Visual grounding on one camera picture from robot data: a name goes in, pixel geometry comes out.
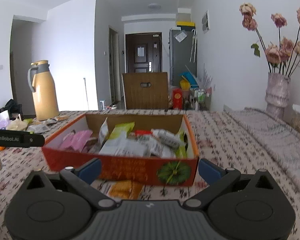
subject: ceiling light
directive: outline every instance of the ceiling light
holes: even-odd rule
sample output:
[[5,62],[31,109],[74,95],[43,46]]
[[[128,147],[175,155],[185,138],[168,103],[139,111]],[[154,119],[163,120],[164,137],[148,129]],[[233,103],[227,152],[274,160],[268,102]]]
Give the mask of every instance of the ceiling light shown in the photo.
[[150,3],[150,4],[148,5],[148,8],[150,8],[150,9],[155,9],[155,10],[159,10],[159,9],[161,9],[161,5],[158,4],[158,3]]

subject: gray thermos handle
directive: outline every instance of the gray thermos handle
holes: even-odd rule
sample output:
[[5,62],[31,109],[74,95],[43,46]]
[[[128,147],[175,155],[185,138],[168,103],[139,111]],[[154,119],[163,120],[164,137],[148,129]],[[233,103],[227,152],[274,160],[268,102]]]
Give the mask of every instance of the gray thermos handle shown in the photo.
[[28,85],[30,87],[30,90],[32,93],[35,92],[35,88],[32,86],[32,81],[31,81],[31,71],[33,70],[38,70],[38,67],[31,67],[29,70],[28,70]]

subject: vase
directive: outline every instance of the vase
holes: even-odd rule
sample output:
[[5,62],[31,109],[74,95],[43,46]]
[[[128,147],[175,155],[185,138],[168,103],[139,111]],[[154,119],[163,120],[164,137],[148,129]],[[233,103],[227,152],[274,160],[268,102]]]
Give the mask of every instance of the vase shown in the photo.
[[269,73],[265,100],[266,111],[282,119],[290,97],[290,78],[279,73]]

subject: yellow thermos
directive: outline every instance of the yellow thermos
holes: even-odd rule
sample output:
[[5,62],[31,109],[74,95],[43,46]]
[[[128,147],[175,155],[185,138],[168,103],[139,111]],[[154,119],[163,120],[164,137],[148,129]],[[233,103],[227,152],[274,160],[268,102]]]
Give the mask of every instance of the yellow thermos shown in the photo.
[[49,70],[48,60],[31,63],[28,70],[28,84],[32,91],[34,109],[39,121],[59,115],[56,88]]

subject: cardboard box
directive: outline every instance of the cardboard box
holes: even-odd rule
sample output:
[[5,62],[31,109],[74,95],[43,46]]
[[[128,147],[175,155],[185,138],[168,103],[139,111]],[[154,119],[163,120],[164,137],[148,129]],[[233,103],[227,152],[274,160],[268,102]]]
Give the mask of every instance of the cardboard box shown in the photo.
[[168,73],[122,74],[126,109],[168,109]]
[[[64,136],[72,130],[91,129],[92,136],[98,136],[107,117],[109,132],[116,124],[125,122],[135,122],[134,130],[166,129],[177,133],[182,127],[188,137],[188,159],[118,157],[58,150]],[[191,186],[199,161],[194,134],[185,115],[84,114],[47,138],[42,151],[52,171],[60,171],[66,166],[76,168],[92,158],[99,158],[102,163],[99,179],[131,179],[144,185]]]

